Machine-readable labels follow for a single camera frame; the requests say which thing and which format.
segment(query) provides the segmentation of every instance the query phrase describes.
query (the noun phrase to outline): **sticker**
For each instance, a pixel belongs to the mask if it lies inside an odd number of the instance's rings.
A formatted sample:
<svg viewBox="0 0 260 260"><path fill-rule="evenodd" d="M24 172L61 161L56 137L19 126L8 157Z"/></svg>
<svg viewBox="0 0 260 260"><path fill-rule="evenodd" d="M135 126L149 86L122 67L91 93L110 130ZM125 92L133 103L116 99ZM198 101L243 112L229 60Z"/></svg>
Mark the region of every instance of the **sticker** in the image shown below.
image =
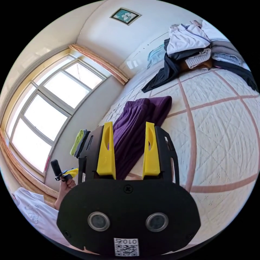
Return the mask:
<svg viewBox="0 0 260 260"><path fill-rule="evenodd" d="M115 256L139 256L138 239L114 238Z"/></svg>

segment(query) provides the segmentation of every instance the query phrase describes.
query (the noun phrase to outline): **window pane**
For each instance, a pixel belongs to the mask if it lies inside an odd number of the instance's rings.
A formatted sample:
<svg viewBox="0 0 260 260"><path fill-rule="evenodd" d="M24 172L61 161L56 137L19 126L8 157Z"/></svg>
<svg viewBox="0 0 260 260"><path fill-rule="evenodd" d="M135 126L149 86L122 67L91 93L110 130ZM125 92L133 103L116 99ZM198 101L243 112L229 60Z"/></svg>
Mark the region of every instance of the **window pane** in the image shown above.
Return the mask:
<svg viewBox="0 0 260 260"><path fill-rule="evenodd" d="M37 136L22 119L14 131L13 145L22 156L41 172L44 171L51 146Z"/></svg>
<svg viewBox="0 0 260 260"><path fill-rule="evenodd" d="M24 93L21 95L21 97L19 98L19 100L17 101L11 117L10 117L10 122L8 122L8 126L7 126L7 134L9 136L9 138L11 137L13 128L14 128L14 124L17 120L17 117L19 115L19 113L22 110L22 107L24 106L25 102L28 100L28 98L30 97L30 95L34 92L34 90L36 89L35 86L33 86L32 84L30 84L27 89L24 91Z"/></svg>
<svg viewBox="0 0 260 260"><path fill-rule="evenodd" d="M63 72L59 72L44 86L73 108L75 108L89 92Z"/></svg>
<svg viewBox="0 0 260 260"><path fill-rule="evenodd" d="M74 60L74 58L72 58L71 56L66 56L66 57L60 59L59 61L55 62L54 64L49 66L47 69L45 69L39 76L37 76L34 79L34 82L37 85L40 85L48 76L50 76L56 70L63 67L64 65L68 64L72 60Z"/></svg>
<svg viewBox="0 0 260 260"><path fill-rule="evenodd" d="M70 73L72 76L83 82L91 89L96 87L102 81L99 76L88 70L80 63L75 63L74 65L70 66L66 69L66 72Z"/></svg>
<svg viewBox="0 0 260 260"><path fill-rule="evenodd" d="M52 141L65 123L67 117L46 102L42 97L36 95L24 116L45 136Z"/></svg>

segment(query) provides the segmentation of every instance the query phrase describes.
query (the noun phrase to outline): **picture frame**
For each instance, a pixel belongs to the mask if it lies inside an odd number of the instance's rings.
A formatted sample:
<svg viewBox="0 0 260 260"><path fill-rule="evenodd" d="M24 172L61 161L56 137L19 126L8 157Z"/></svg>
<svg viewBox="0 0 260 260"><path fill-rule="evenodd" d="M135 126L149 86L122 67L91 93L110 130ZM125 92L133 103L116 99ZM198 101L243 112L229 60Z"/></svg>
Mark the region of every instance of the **picture frame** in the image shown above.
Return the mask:
<svg viewBox="0 0 260 260"><path fill-rule="evenodd" d="M139 18L141 15L128 10L126 8L119 8L116 12L114 12L110 18L122 22L123 24L130 25L133 21Z"/></svg>

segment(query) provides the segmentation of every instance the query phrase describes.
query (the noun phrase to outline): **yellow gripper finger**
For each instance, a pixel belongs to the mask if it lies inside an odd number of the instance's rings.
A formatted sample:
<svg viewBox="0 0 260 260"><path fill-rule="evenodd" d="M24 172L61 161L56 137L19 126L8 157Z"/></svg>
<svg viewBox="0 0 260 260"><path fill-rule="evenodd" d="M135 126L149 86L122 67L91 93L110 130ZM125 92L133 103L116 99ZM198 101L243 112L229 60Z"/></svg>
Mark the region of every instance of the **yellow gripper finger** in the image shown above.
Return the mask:
<svg viewBox="0 0 260 260"><path fill-rule="evenodd" d="M116 179L113 123L104 124L102 140L97 163L97 173L100 176L112 175Z"/></svg>
<svg viewBox="0 0 260 260"><path fill-rule="evenodd" d="M143 178L144 176L158 176L160 172L160 162L154 124L146 122Z"/></svg>

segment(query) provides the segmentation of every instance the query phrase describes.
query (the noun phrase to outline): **bed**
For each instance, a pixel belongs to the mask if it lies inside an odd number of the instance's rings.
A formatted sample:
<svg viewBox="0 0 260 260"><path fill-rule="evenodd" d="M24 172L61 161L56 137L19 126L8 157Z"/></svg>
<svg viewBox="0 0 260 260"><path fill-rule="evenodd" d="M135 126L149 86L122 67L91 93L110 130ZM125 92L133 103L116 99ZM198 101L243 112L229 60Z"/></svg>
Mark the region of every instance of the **bed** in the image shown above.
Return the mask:
<svg viewBox="0 0 260 260"><path fill-rule="evenodd" d="M143 93L163 61L137 73L99 125L117 120L129 100L171 96L162 128L174 143L180 184L199 209L201 228L190 245L223 230L239 213L260 170L260 95L236 74L212 68L192 71ZM143 157L129 173L142 176Z"/></svg>

